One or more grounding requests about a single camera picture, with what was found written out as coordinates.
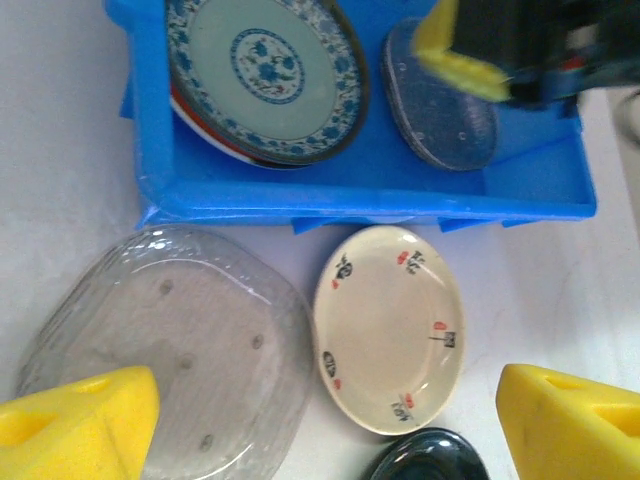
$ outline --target blue plastic tray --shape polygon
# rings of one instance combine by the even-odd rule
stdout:
[[[295,171],[269,171],[227,157],[198,137],[169,106],[163,0],[106,0],[129,35],[131,76],[122,107],[136,127],[142,224],[439,224],[443,231],[502,222],[591,217],[596,199],[577,117],[560,108],[499,107],[499,145],[481,171],[449,173],[418,159],[393,123],[379,71],[387,32],[425,16],[431,0],[341,0],[367,56],[371,103],[344,152]]]

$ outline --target blue and white porcelain plate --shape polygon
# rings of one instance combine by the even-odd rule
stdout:
[[[173,104],[199,134],[258,159],[311,164],[344,148],[366,111],[364,56],[318,0],[167,0]]]

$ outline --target oval plate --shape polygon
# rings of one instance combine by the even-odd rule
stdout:
[[[232,242],[154,227],[112,248],[33,342],[23,396],[132,365],[162,408],[144,480],[268,479],[314,379],[304,299]]]
[[[372,227],[338,248],[316,291],[314,325],[322,380],[363,427],[412,432],[449,399],[464,347],[458,288],[408,230]]]
[[[399,22],[382,49],[382,77],[393,118],[416,155],[444,170],[486,167],[498,143],[494,106],[428,73],[411,52],[422,19]]]
[[[307,165],[343,149],[362,124],[364,55],[336,6],[167,0],[167,22],[174,103],[217,134],[213,143]]]

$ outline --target clear glass plate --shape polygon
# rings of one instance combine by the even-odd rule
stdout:
[[[230,241],[151,228],[81,278],[25,356],[17,393],[129,365],[151,367],[162,402],[143,479],[271,478],[314,378],[309,310]]]
[[[484,168],[498,141],[495,109],[420,65],[411,44],[421,20],[398,23],[382,49],[382,74],[393,118],[414,153],[430,164],[452,171]]]

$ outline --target yellow sponge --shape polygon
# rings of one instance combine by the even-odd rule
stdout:
[[[0,479],[138,479],[159,413],[131,367],[0,405]]]
[[[640,480],[640,394],[507,365],[496,404],[520,480]]]
[[[508,75],[487,62],[450,51],[458,0],[440,0],[413,37],[413,52],[433,74],[454,88],[492,102],[509,100]]]

